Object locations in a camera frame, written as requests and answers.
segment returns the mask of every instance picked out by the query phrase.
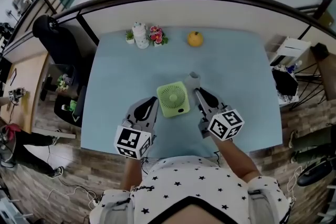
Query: chair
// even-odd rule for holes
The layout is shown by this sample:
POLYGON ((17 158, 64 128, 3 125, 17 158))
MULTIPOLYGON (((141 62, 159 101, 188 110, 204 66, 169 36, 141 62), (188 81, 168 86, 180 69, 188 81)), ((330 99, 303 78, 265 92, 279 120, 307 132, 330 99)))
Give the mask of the chair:
POLYGON ((94 55, 85 58, 81 56, 73 34, 64 27, 60 27, 55 19, 42 15, 34 21, 33 35, 41 41, 57 65, 73 66, 78 74, 78 99, 75 113, 80 119, 75 122, 71 113, 61 109, 63 104, 69 104, 71 98, 58 95, 54 112, 64 121, 75 126, 81 126, 81 116, 84 107, 86 86, 94 59, 94 55))
POLYGON ((285 57, 291 57, 287 61, 286 66, 293 65, 300 56, 310 47, 311 42, 302 41, 295 38, 287 37, 285 41, 281 44, 280 48, 277 50, 275 55, 270 60, 271 66, 276 66, 280 64, 285 57))

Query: pink flower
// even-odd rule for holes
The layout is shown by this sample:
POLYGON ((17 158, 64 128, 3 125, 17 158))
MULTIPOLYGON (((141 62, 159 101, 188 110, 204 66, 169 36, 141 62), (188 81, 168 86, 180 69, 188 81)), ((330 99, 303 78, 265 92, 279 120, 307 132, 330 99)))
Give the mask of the pink flower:
POLYGON ((162 34, 161 33, 155 33, 155 39, 162 39, 162 34))
POLYGON ((150 31, 151 32, 156 32, 158 30, 158 26, 157 25, 153 25, 151 28, 150 28, 150 31))
POLYGON ((157 38, 156 41, 155 41, 156 44, 160 44, 161 42, 162 42, 162 37, 157 38))

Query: desk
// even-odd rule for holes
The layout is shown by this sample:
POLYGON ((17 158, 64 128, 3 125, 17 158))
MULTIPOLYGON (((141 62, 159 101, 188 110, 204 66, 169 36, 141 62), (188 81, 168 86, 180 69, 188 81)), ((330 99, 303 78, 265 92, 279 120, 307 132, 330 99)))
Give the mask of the desk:
MULTIPOLYGON (((163 28, 169 43, 138 49, 125 41, 124 31, 101 37, 86 94, 81 147, 116 153, 117 125, 130 105, 156 96, 159 86, 183 81, 191 71, 203 88, 236 108, 245 125, 234 142, 245 152, 282 144, 280 110, 274 80, 261 38, 253 33, 213 28, 163 28), (201 47, 186 43, 190 31, 204 36, 201 47)), ((166 119, 159 108, 157 138, 149 157, 198 154, 217 150, 210 137, 202 139, 197 107, 166 119)))
MULTIPOLYGON (((18 124, 22 130, 27 133, 32 132, 36 100, 39 98, 38 89, 40 80, 42 79, 44 67, 47 64, 47 59, 48 53, 45 53, 12 64, 6 81, 4 96, 7 96, 10 90, 19 87, 24 87, 27 90, 27 94, 20 99, 19 105, 14 108, 11 121, 18 124), (13 84, 10 86, 9 80, 15 68, 16 78, 14 79, 13 84)), ((7 109, 7 106, 3 106, 1 108, 0 117, 6 123, 9 122, 12 107, 13 104, 10 104, 9 109, 7 109)))

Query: black shoe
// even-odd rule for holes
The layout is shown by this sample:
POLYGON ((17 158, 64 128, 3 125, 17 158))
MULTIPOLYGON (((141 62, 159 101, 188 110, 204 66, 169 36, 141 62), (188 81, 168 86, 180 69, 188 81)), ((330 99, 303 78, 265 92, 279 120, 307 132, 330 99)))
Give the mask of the black shoe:
POLYGON ((54 174, 50 175, 50 178, 56 178, 61 176, 64 173, 64 168, 62 166, 59 166, 57 168, 54 169, 54 174))

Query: white vase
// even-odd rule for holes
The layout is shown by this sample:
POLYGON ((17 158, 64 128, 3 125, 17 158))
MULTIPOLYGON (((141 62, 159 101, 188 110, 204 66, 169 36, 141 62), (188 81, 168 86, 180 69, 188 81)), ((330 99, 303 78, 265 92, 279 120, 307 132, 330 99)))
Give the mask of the white vase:
POLYGON ((134 44, 135 40, 134 40, 134 38, 133 39, 126 39, 126 42, 128 44, 134 44))
POLYGON ((135 43, 140 49, 145 49, 149 46, 149 40, 147 39, 145 24, 135 23, 132 27, 135 43))

